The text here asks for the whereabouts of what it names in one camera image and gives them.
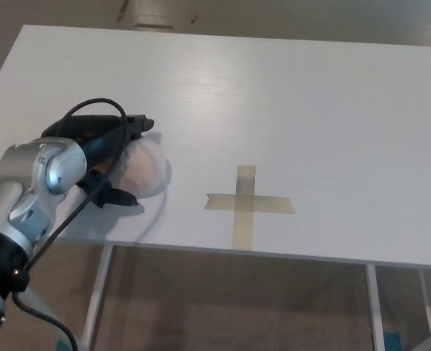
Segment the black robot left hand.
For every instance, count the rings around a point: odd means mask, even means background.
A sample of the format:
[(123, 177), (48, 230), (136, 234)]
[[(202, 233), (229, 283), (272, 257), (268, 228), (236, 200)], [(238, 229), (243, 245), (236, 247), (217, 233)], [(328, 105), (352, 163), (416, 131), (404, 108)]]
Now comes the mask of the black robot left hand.
[[(128, 129), (125, 149), (119, 149), (123, 136), (122, 120), (112, 115), (73, 116), (66, 126), (61, 128), (59, 134), (57, 129), (60, 121), (57, 121), (45, 129), (41, 137), (65, 137), (81, 147), (86, 156), (87, 173), (76, 185), (85, 195), (89, 195), (104, 178), (117, 152), (121, 151), (121, 156), (131, 141), (140, 139), (143, 132), (150, 131), (154, 126), (154, 120), (145, 115), (127, 115), (126, 119)], [(125, 207), (138, 205), (134, 195), (113, 187), (109, 180), (105, 181), (91, 202), (99, 208), (107, 204)]]

